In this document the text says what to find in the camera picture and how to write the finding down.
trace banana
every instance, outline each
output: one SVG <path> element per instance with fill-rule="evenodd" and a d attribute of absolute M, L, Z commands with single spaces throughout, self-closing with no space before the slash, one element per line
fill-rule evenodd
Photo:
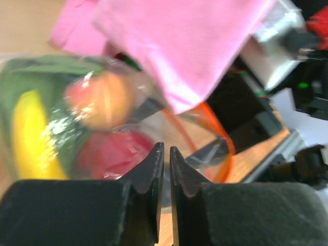
<path fill-rule="evenodd" d="M 36 90 L 23 93 L 14 108 L 12 144 L 23 179 L 67 179 L 48 128 L 46 111 Z"/>

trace plastic bag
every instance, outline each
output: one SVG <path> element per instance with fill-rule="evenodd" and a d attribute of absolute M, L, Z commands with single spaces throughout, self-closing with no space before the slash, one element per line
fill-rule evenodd
<path fill-rule="evenodd" d="M 118 179 L 158 141 L 224 181 L 233 147 L 209 116 L 204 105 L 173 115 L 147 75 L 115 59 L 18 57 L 0 73 L 1 154 L 12 181 Z"/>

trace pink cloth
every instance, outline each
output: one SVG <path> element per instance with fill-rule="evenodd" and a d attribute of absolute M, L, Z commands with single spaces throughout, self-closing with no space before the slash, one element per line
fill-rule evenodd
<path fill-rule="evenodd" d="M 181 113 L 210 95 L 271 5 L 272 0 L 100 0 L 94 25 L 159 82 L 174 112 Z"/>
<path fill-rule="evenodd" d="M 68 0 L 51 33 L 50 41 L 64 51 L 100 55 L 106 37 L 91 24 L 98 0 Z"/>

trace orange strap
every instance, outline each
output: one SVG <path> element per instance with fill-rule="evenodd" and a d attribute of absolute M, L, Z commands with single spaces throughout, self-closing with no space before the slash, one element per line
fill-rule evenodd
<path fill-rule="evenodd" d="M 221 125 L 220 121 L 216 118 L 214 112 L 210 108 L 210 106 L 207 104 L 207 102 L 202 102 L 198 107 L 196 107 L 194 110 L 198 110 L 199 114 L 199 121 L 200 124 L 208 129 L 213 131 L 219 136 L 222 136 L 225 138 L 228 149 L 229 149 L 229 154 L 226 157 L 226 159 L 222 162 L 219 171 L 216 173 L 213 181 L 214 182 L 225 182 L 227 177 L 229 176 L 232 165 L 233 165 L 233 156 L 235 155 L 235 146 Z"/>

